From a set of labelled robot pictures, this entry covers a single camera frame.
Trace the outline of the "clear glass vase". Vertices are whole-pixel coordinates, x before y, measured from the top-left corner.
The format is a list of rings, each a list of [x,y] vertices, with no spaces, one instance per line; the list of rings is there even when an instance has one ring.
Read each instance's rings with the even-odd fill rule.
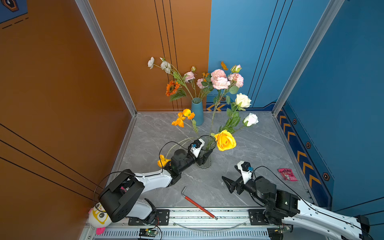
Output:
[[[216,148],[216,139],[211,135],[202,135],[200,139],[202,139],[205,144],[199,154],[201,164],[197,163],[197,165],[201,169],[207,169],[212,165],[212,152]]]

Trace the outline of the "orange yellow rose stem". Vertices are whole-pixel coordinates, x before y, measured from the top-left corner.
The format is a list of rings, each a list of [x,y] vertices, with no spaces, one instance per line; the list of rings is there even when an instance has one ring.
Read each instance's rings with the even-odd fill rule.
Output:
[[[237,146],[237,142],[233,135],[227,130],[223,130],[218,134],[211,134],[215,138],[219,151],[227,151],[234,149]]]

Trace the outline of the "small orange bud stem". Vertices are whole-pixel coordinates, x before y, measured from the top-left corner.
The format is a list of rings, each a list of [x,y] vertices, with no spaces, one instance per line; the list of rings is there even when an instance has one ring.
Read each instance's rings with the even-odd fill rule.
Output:
[[[195,113],[190,109],[184,109],[182,112],[178,113],[178,118],[172,122],[172,126],[178,126],[184,128],[185,125],[189,126],[194,130],[196,134],[199,133],[197,122],[195,120]],[[166,159],[163,155],[159,155],[158,166],[163,168],[171,160]]]

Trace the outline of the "teal ceramic vase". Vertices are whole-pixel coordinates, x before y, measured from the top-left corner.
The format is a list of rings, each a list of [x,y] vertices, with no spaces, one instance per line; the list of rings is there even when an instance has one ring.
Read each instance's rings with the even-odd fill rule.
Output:
[[[194,120],[196,121],[196,125],[202,125],[204,123],[204,110],[201,98],[192,99],[191,111],[195,114]]]

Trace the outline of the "white rose flower stem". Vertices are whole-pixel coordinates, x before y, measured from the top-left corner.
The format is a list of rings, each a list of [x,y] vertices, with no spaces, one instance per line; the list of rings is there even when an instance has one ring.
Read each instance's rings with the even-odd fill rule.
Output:
[[[258,116],[256,114],[249,113],[249,115],[244,118],[243,125],[238,129],[234,130],[232,134],[242,130],[243,128],[249,128],[253,125],[256,125],[258,122],[259,122]]]

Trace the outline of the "large pink peach rose stem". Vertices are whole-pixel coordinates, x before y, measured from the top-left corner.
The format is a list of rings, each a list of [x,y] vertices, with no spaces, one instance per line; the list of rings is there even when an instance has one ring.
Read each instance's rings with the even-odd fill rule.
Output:
[[[207,79],[198,79],[197,86],[200,89],[199,98],[201,100],[212,91],[210,82]]]

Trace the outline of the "pink peony flower stem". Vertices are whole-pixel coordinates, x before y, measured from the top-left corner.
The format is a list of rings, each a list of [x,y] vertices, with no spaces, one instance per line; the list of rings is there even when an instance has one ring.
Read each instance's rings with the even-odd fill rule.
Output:
[[[193,99],[198,96],[197,91],[196,91],[196,84],[195,84],[196,71],[197,71],[196,67],[192,66],[191,71],[185,73],[183,76],[185,83],[189,83],[191,85],[192,89],[194,90],[195,96],[193,97]]]

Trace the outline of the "pink carnation rose stem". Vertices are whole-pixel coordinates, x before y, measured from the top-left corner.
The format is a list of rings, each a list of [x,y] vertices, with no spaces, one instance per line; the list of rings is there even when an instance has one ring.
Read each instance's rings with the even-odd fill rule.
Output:
[[[237,94],[239,89],[244,85],[244,78],[240,74],[242,70],[241,65],[234,65],[230,69],[230,73],[227,74],[227,68],[224,69],[226,65],[222,62],[222,69],[214,70],[211,73],[211,83],[212,87],[218,91],[218,95],[214,97],[214,110],[213,116],[211,120],[210,126],[210,134],[213,133],[214,130],[214,121],[216,112],[219,110],[219,106],[221,105],[222,99],[225,100],[225,103],[228,107],[231,107],[231,97],[230,95]]]

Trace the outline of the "cream white rose stem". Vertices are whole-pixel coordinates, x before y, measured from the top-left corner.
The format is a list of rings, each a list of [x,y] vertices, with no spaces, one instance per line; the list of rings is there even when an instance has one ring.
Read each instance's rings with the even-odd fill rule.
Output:
[[[226,110],[228,120],[224,126],[219,127],[219,133],[226,130],[233,134],[236,131],[235,128],[241,122],[239,112],[249,108],[251,106],[251,101],[252,100],[247,95],[237,94],[235,101],[230,103],[229,108]]]

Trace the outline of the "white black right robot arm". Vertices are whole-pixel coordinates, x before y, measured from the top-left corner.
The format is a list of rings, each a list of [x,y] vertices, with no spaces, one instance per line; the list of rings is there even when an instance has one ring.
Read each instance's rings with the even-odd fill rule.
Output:
[[[294,191],[279,190],[266,178],[254,177],[254,169],[248,162],[239,162],[235,166],[240,177],[231,180],[225,176],[223,182],[230,193],[243,192],[264,207],[262,220],[269,225],[303,228],[321,234],[331,240],[371,240],[369,219],[358,215],[349,217],[340,215],[311,204]]]

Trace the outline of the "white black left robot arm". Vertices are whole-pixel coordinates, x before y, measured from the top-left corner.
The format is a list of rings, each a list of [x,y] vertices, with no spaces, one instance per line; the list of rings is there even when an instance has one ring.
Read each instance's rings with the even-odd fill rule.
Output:
[[[99,194],[99,201],[94,203],[91,213],[107,224],[125,217],[137,218],[146,224],[154,223],[157,208],[141,195],[173,186],[181,179],[183,171],[194,164],[204,165],[212,152],[213,148],[206,147],[204,140],[199,138],[187,148],[176,150],[168,162],[164,162],[166,158],[160,158],[161,169],[157,172],[137,174],[130,169],[119,172]]]

